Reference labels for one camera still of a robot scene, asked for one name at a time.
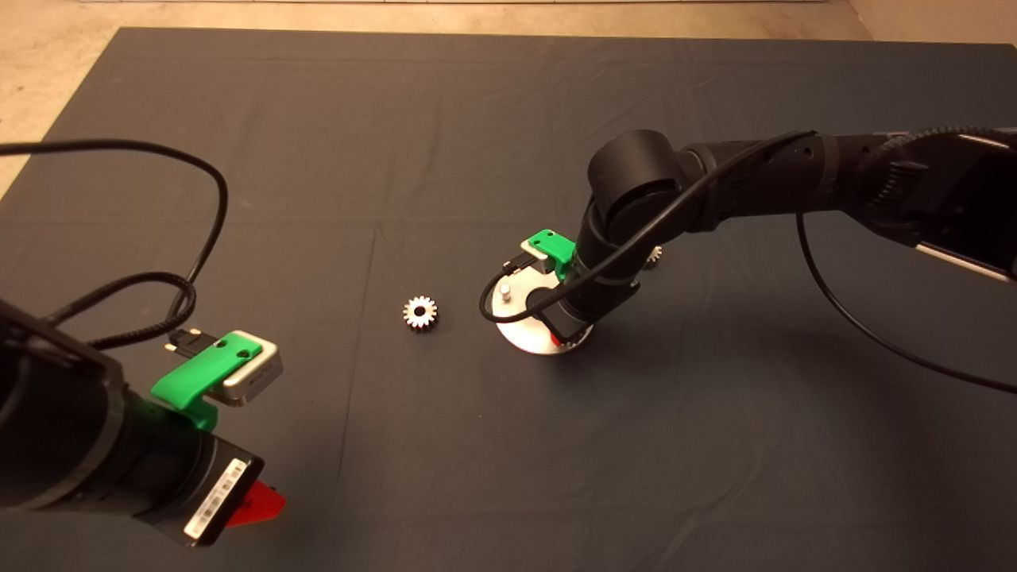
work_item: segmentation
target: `green bracket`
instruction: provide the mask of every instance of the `green bracket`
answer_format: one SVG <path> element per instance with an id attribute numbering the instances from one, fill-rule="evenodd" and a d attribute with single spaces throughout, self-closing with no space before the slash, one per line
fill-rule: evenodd
<path id="1" fill-rule="evenodd" d="M 212 431 L 219 420 L 219 409 L 205 403 L 201 395 L 259 353 L 261 344 L 236 333 L 227 334 L 163 376 L 153 386 L 152 395 L 190 417 L 197 428 Z"/>
<path id="2" fill-rule="evenodd" d="M 547 254 L 544 261 L 545 270 L 554 271 L 558 280 L 564 280 L 572 268 L 572 258 L 576 253 L 576 243 L 553 230 L 544 229 L 530 238 L 530 246 Z"/>

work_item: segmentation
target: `gear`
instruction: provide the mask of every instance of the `gear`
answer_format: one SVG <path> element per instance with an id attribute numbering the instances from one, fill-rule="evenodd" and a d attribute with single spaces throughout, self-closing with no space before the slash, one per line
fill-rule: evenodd
<path id="1" fill-rule="evenodd" d="M 427 296 L 417 296 L 403 306 L 403 321 L 415 332 L 423 332 L 438 320 L 438 305 Z"/>
<path id="2" fill-rule="evenodd" d="M 651 251 L 650 255 L 647 256 L 646 264 L 643 265 L 643 269 L 650 270 L 651 268 L 657 266 L 657 263 L 660 262 L 660 258 L 663 255 L 664 255 L 663 246 L 654 246 L 653 251 Z"/>

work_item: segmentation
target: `black fabric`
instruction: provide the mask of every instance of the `black fabric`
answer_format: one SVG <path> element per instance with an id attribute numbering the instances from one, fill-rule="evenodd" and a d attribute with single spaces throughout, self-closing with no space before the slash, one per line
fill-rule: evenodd
<path id="1" fill-rule="evenodd" d="M 812 283 L 790 217 L 665 247 L 588 345 L 525 355 L 475 308 L 531 233 L 575 234 L 617 133 L 675 146 L 1017 125 L 1009 46 L 124 30 L 49 138 L 177 146 L 233 201 L 195 325 L 277 341 L 285 377 L 219 435 L 267 461 L 275 522 L 186 551 L 129 519 L 0 516 L 5 570 L 1013 570 L 1017 399 L 921 370 Z M 187 268 L 203 174 L 130 154 L 32 160 L 0 202 L 0 295 L 44 313 Z M 1017 382 L 1017 296 L 809 218 L 877 331 Z M 125 292 L 67 325 L 162 316 Z M 437 300 L 426 335 L 406 299 Z M 179 363 L 111 352 L 146 391 Z"/>

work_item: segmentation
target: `black cable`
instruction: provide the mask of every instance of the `black cable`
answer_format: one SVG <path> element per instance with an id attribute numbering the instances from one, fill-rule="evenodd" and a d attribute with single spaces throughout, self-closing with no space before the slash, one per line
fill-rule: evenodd
<path id="1" fill-rule="evenodd" d="M 805 258 L 805 265 L 809 266 L 809 272 L 810 274 L 813 275 L 813 280 L 816 281 L 816 285 L 820 287 L 820 291 L 823 292 L 823 295 L 826 296 L 826 299 L 829 300 L 831 304 L 833 304 L 833 307 L 836 308 L 836 310 L 840 312 L 840 314 L 843 316 L 845 320 L 850 322 L 851 325 L 857 328 L 862 334 L 869 336 L 871 340 L 887 348 L 888 350 L 892 351 L 898 356 L 903 357 L 904 359 L 907 359 L 912 363 L 921 365 L 922 367 L 925 367 L 928 369 L 932 369 L 933 371 L 943 374 L 944 376 L 949 376 L 951 378 L 960 380 L 962 382 L 974 384 L 976 386 L 991 388 L 1006 393 L 1017 394 L 1017 386 L 1015 385 L 1006 384 L 1003 382 L 997 382 L 995 380 L 989 380 L 971 374 L 966 374 L 964 371 L 958 371 L 957 369 L 947 367 L 946 365 L 941 365 L 939 363 L 936 363 L 935 361 L 930 361 L 923 357 L 920 357 L 918 355 L 915 355 L 907 351 L 904 348 L 901 348 L 884 340 L 882 337 L 880 337 L 879 334 L 870 330 L 869 327 L 862 324 L 861 321 L 855 318 L 854 314 L 852 314 L 846 307 L 844 307 L 844 304 L 841 303 L 840 299 L 838 299 L 837 296 L 833 293 L 833 291 L 830 290 L 830 287 L 823 279 L 823 275 L 820 273 L 819 268 L 816 266 L 816 260 L 813 258 L 812 248 L 809 246 L 809 237 L 806 236 L 805 233 L 804 216 L 801 213 L 798 213 L 794 216 L 794 221 L 798 227 L 798 242 L 801 244 L 801 254 Z"/>
<path id="2" fill-rule="evenodd" d="M 109 284 L 104 284 L 54 311 L 50 316 L 46 317 L 45 320 L 50 324 L 50 326 L 57 326 L 91 308 L 124 288 L 137 284 L 144 284 L 146 282 L 162 282 L 164 284 L 175 286 L 177 290 L 179 290 L 180 297 L 186 303 L 184 303 L 174 316 L 160 322 L 159 324 L 153 324 L 152 326 L 132 330 L 123 334 L 106 336 L 104 338 L 99 338 L 85 343 L 96 349 L 103 350 L 143 342 L 153 338 L 158 338 L 163 334 L 169 334 L 170 332 L 176 330 L 184 322 L 186 322 L 188 318 L 190 318 L 191 313 L 194 312 L 194 303 L 197 301 L 197 291 L 194 289 L 194 285 L 191 284 L 190 281 L 182 276 L 169 272 L 142 272 L 140 274 L 125 276 L 124 278 L 114 280 Z"/>
<path id="3" fill-rule="evenodd" d="M 611 252 L 609 256 L 604 259 L 599 265 L 595 266 L 590 272 L 580 276 L 575 281 L 570 282 L 563 286 L 559 286 L 553 290 L 553 293 L 547 297 L 540 300 L 540 302 L 534 304 L 532 307 L 528 307 L 525 310 L 514 313 L 512 316 L 494 316 L 490 310 L 487 309 L 487 298 L 490 296 L 491 291 L 497 285 L 498 281 L 502 277 L 508 276 L 519 270 L 517 265 L 512 265 L 506 263 L 502 268 L 501 272 L 497 276 L 492 278 L 487 285 L 484 287 L 483 291 L 480 293 L 480 314 L 484 317 L 485 320 L 489 322 L 494 322 L 495 324 L 508 324 L 512 322 L 519 322 L 520 320 L 525 320 L 535 316 L 537 312 L 551 307 L 551 305 L 557 303 L 565 296 L 572 294 L 579 288 L 582 288 L 590 281 L 594 280 L 598 276 L 604 273 L 612 264 L 617 262 L 621 256 L 625 255 L 630 250 L 636 247 L 640 242 L 645 240 L 651 233 L 657 230 L 661 224 L 664 223 L 668 218 L 676 213 L 679 209 L 684 207 L 690 201 L 697 198 L 702 194 L 714 181 L 720 177 L 728 174 L 730 170 L 738 166 L 742 161 L 751 159 L 757 155 L 766 153 L 767 151 L 772 151 L 779 147 L 783 147 L 787 144 L 795 141 L 797 139 L 809 137 L 815 135 L 816 131 L 791 131 L 789 133 L 784 133 L 783 135 L 778 135 L 776 137 L 760 141 L 747 149 L 742 150 L 738 154 L 734 155 L 721 165 L 719 165 L 713 171 L 710 171 L 695 183 L 689 187 L 689 189 L 678 195 L 677 198 L 672 201 L 667 207 L 664 208 L 656 217 L 648 222 L 643 228 L 641 228 L 632 238 L 626 240 L 621 246 L 619 246 L 614 252 Z"/>
<path id="4" fill-rule="evenodd" d="M 216 247 L 216 241 L 219 240 L 219 235 L 223 231 L 223 225 L 226 223 L 226 210 L 229 206 L 229 189 L 226 184 L 226 177 L 223 176 L 219 169 L 216 169 L 211 163 L 199 157 L 195 157 L 189 153 L 172 147 L 148 141 L 109 138 L 0 144 L 0 157 L 11 155 L 50 155 L 56 153 L 76 153 L 85 151 L 136 151 L 140 153 L 161 155 L 163 157 L 176 159 L 177 161 L 182 161 L 188 165 L 197 167 L 207 173 L 213 180 L 216 181 L 216 188 L 218 190 L 216 216 L 213 219 L 212 228 L 208 229 L 208 236 L 204 239 L 204 244 L 202 244 L 201 249 L 198 250 L 197 259 L 194 261 L 194 265 L 191 266 L 191 269 L 187 273 L 187 277 L 185 279 L 187 282 L 193 284 L 197 279 L 198 273 L 201 272 L 205 262 L 207 262 L 208 256 L 212 254 L 213 248 Z M 173 301 L 170 303 L 170 309 L 166 313 L 167 321 L 176 320 L 177 314 L 181 311 L 181 304 L 184 301 L 183 298 L 183 292 L 178 293 L 173 298 Z M 135 332 L 127 332 L 124 335 L 126 336 L 133 333 Z"/>

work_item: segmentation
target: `red part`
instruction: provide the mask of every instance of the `red part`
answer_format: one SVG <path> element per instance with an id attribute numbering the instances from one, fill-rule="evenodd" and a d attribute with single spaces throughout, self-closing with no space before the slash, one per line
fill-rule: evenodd
<path id="1" fill-rule="evenodd" d="M 226 523 L 226 527 L 272 520 L 283 512 L 285 506 L 286 499 L 282 495 L 264 482 L 255 480 L 247 491 L 244 502 L 240 503 L 240 507 L 233 512 L 230 521 Z"/>

